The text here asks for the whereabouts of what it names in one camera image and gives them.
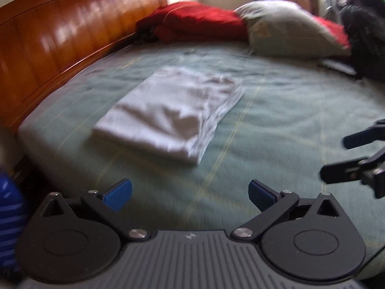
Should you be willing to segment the grey green pillow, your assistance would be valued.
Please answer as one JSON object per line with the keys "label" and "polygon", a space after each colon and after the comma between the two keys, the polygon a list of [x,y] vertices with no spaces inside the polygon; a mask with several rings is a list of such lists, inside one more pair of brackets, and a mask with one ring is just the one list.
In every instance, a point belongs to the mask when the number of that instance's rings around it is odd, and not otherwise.
{"label": "grey green pillow", "polygon": [[247,28],[250,49],[274,58],[327,58],[349,56],[348,46],[298,4],[260,0],[235,10]]}

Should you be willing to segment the black backpack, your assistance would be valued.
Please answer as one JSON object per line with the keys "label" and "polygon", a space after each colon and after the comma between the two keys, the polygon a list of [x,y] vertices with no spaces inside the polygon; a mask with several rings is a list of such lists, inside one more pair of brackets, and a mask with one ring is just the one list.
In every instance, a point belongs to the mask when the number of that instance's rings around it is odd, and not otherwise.
{"label": "black backpack", "polygon": [[360,76],[384,80],[384,0],[346,0],[340,12]]}

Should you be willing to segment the blue striped object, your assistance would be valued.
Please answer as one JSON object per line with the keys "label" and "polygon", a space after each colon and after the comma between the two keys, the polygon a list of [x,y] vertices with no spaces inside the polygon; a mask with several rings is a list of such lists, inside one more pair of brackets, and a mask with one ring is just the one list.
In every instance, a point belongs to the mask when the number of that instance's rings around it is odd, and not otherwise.
{"label": "blue striped object", "polygon": [[26,225],[24,199],[13,180],[1,172],[1,271],[19,271],[16,243]]}

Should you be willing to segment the wooden headboard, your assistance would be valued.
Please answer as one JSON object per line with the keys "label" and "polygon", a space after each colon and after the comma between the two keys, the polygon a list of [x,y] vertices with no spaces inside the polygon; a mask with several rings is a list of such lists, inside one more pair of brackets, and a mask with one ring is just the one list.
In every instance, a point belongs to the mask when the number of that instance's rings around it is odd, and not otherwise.
{"label": "wooden headboard", "polygon": [[116,51],[168,0],[14,0],[1,8],[1,127]]}

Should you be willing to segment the white printed t-shirt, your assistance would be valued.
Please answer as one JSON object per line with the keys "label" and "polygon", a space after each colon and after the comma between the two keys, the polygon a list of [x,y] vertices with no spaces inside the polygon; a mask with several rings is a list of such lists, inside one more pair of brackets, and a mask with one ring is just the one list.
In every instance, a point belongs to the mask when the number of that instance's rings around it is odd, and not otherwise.
{"label": "white printed t-shirt", "polygon": [[198,165],[217,125],[244,93],[243,81],[229,74],[164,66],[115,103],[93,131]]}

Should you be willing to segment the red blanket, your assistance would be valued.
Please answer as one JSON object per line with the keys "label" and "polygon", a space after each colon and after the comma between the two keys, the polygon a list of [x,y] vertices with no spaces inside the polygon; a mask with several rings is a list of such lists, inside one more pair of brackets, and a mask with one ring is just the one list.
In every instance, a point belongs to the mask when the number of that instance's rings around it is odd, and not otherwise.
{"label": "red blanket", "polygon": [[269,11],[274,11],[278,7],[290,11],[303,11],[297,3],[285,0],[253,1],[235,11],[193,1],[183,1],[159,7],[141,19],[136,24],[136,33],[154,37],[164,43],[247,42],[247,28],[241,17],[246,11],[253,11],[258,7]]}

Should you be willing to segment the white black folded cloth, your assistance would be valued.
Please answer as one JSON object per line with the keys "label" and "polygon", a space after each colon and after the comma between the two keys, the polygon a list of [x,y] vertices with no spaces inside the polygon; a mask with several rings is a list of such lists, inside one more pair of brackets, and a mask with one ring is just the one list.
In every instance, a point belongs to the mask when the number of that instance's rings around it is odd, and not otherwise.
{"label": "white black folded cloth", "polygon": [[353,78],[356,78],[358,75],[356,70],[352,66],[341,61],[336,61],[333,59],[322,59],[319,61],[318,65],[325,69],[340,72]]}

